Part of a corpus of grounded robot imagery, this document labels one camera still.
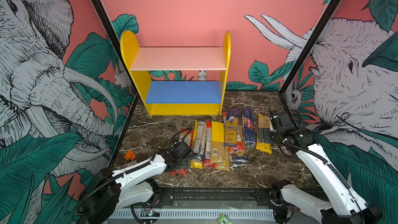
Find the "blue yellow-ended spaghetti bag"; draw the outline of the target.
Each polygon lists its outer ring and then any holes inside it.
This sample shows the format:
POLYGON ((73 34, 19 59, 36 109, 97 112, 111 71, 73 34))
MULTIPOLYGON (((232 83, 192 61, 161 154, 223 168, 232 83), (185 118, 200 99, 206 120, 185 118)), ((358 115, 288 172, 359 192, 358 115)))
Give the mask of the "blue yellow-ended spaghetti bag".
POLYGON ((195 121, 194 143, 192 156, 190 158, 190 168, 202 169, 205 160, 207 123, 204 120, 195 121))

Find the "yellow-topped spaghetti bag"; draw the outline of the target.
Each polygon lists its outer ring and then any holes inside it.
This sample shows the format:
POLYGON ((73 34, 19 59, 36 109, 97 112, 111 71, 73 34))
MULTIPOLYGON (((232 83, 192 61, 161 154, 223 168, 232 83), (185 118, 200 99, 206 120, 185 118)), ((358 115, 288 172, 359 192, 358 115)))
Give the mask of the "yellow-topped spaghetti bag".
POLYGON ((210 163, 217 170, 230 172, 230 155, 224 144, 224 123, 222 122, 211 122, 210 163))

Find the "Ankara spaghetti bag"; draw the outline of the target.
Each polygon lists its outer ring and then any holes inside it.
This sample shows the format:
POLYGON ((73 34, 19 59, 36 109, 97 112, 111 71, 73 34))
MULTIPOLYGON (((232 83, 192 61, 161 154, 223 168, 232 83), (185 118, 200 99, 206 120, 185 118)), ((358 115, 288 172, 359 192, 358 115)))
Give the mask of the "Ankara spaghetti bag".
POLYGON ((237 108, 229 108, 227 110, 224 132, 224 143, 227 147, 237 148, 238 114, 239 110, 237 108))

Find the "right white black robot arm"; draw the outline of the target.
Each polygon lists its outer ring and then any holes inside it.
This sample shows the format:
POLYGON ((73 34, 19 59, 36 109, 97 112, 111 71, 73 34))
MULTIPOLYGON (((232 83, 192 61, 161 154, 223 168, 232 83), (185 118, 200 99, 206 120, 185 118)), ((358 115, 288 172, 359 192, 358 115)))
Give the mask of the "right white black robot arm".
POLYGON ((275 206, 290 205, 274 214, 277 223, 287 223, 294 208, 320 224, 375 224, 383 217, 378 206, 369 205, 349 185, 314 132, 294 124, 287 112, 271 111, 269 116, 258 116, 257 148, 269 153, 272 143, 283 145, 297 155, 328 197, 326 201, 321 200, 288 180, 272 184, 271 202, 275 206))

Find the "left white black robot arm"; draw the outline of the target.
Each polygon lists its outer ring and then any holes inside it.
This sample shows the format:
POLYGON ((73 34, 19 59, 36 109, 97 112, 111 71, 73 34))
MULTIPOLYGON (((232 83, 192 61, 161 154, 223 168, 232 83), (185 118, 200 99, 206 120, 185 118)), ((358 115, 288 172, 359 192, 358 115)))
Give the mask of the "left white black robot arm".
POLYGON ((152 179, 164 172, 178 170, 192 153, 183 140, 169 148, 158 148, 153 155, 131 167, 112 171, 101 169, 79 195, 74 215, 79 224, 101 224, 115 211, 137 203, 154 204, 161 195, 152 179))

